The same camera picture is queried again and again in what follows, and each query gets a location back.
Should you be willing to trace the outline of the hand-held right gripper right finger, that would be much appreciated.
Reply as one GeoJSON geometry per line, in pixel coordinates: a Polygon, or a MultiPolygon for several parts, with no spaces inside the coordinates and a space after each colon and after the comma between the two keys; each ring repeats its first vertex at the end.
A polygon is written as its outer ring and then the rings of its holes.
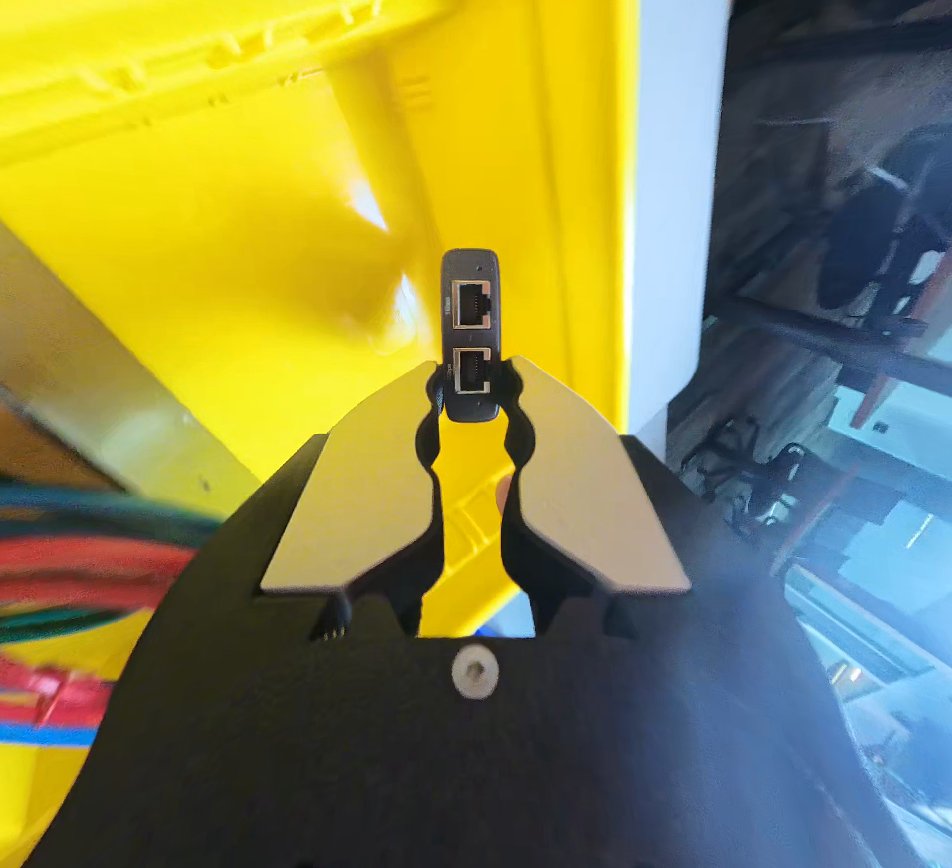
{"type": "Polygon", "coordinates": [[[603,589],[689,592],[691,581],[614,426],[525,357],[507,364],[533,438],[529,457],[518,459],[522,522],[603,589]]]}

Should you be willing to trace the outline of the yellow plastic bin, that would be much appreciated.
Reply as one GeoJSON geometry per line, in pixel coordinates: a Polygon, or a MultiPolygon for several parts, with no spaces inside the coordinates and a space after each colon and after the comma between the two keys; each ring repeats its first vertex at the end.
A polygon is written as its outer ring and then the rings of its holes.
{"type": "MultiPolygon", "coordinates": [[[[84,633],[14,644],[11,659],[74,669],[116,681],[151,618],[140,610],[84,633]]],[[[21,866],[65,800],[80,772],[93,729],[69,727],[62,736],[34,734],[2,723],[1,865],[21,866]]]]}
{"type": "Polygon", "coordinates": [[[228,514],[439,351],[449,249],[617,428],[639,0],[2,0],[2,222],[218,445],[228,514]]]}

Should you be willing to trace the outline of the dark grey ethernet adapter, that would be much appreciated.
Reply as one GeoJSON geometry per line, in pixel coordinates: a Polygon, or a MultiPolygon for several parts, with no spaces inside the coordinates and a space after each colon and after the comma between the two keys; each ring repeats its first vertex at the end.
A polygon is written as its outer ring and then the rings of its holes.
{"type": "Polygon", "coordinates": [[[493,421],[502,360],[500,269],[491,250],[446,252],[440,272],[444,409],[457,423],[493,421]]]}

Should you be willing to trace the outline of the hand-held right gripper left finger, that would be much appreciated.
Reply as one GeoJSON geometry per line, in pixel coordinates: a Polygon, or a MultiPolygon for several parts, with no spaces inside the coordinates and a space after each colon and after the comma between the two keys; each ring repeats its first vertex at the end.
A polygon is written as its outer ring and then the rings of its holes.
{"type": "Polygon", "coordinates": [[[423,595],[444,568],[439,481],[441,368],[425,361],[372,393],[327,433],[261,580],[270,595],[361,592],[410,552],[423,595]]]}

